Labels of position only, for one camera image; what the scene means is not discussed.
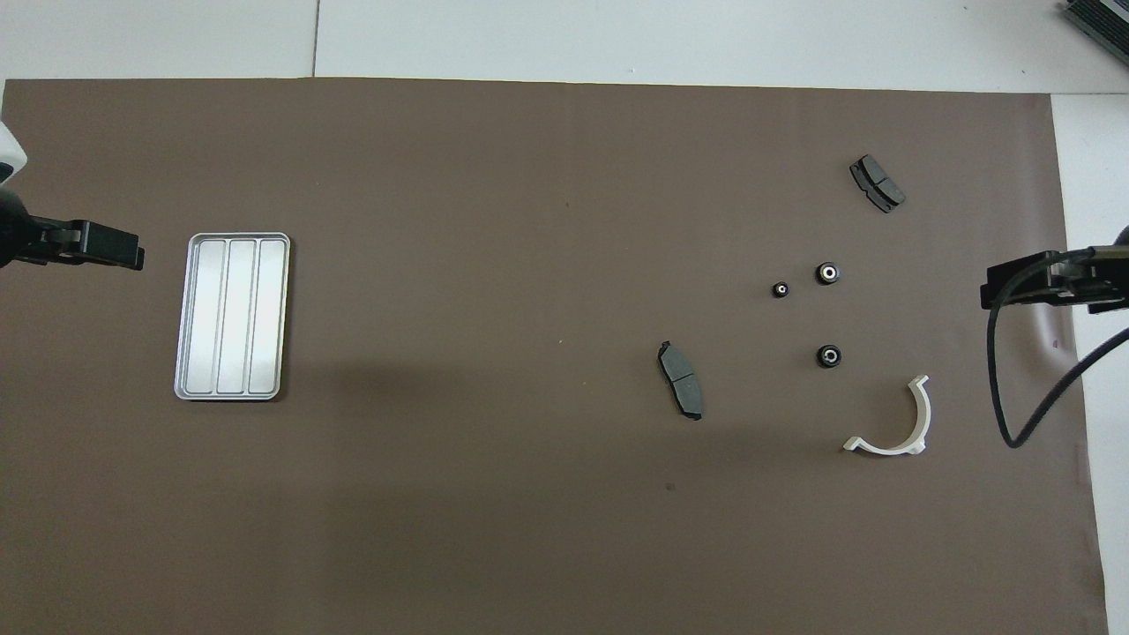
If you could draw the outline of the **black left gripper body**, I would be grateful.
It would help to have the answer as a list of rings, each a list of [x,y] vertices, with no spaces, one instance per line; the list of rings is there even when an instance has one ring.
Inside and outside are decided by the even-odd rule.
[[[1,262],[10,264],[21,250],[36,242],[36,221],[33,221],[20,197],[1,190]]]

